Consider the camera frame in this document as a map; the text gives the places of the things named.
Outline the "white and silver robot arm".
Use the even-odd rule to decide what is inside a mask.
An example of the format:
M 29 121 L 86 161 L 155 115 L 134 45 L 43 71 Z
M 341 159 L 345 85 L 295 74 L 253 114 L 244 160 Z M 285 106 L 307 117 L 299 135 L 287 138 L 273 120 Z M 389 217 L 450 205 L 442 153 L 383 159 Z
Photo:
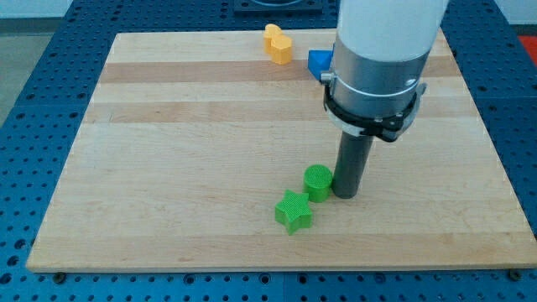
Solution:
M 343 132 L 395 141 L 414 121 L 448 0 L 341 0 L 326 113 Z

